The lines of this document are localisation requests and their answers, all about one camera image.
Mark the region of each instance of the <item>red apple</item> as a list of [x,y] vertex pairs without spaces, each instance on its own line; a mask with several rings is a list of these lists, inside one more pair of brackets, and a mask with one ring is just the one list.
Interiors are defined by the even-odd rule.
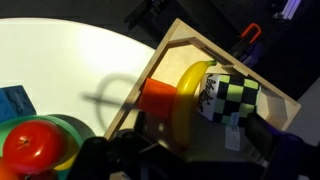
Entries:
[[16,126],[3,145],[3,160],[15,172],[35,174],[60,164],[66,153],[65,132],[45,120]]

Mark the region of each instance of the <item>orange cube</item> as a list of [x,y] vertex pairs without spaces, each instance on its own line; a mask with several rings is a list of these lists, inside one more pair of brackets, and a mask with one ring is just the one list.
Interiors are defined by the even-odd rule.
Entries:
[[138,108],[168,119],[177,89],[163,82],[147,78],[138,101]]

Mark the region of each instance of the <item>banana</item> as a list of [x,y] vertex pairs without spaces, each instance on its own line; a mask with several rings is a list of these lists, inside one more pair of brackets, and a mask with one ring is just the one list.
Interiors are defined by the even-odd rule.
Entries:
[[177,85],[171,111],[172,132],[181,149],[190,145],[190,115],[193,107],[194,93],[209,66],[217,62],[198,61],[192,64],[182,75]]

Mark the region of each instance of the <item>table surface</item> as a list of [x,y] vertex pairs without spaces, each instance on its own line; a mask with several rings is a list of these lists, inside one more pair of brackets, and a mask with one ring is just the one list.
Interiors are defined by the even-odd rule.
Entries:
[[0,88],[23,85],[37,114],[73,116],[99,136],[154,53],[112,31],[54,19],[2,19],[0,42]]

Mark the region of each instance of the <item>wooden board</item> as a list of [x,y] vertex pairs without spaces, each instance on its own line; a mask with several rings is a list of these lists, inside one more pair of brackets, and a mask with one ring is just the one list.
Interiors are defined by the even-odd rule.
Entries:
[[183,72],[199,60],[218,61],[208,72],[238,74],[251,77],[262,85],[258,114],[280,130],[286,130],[300,109],[300,104],[273,86],[267,80],[233,58],[227,52],[177,19],[158,46],[149,64],[136,82],[115,119],[107,129],[105,137],[111,138],[134,108],[140,89],[146,78],[152,77],[176,86]]

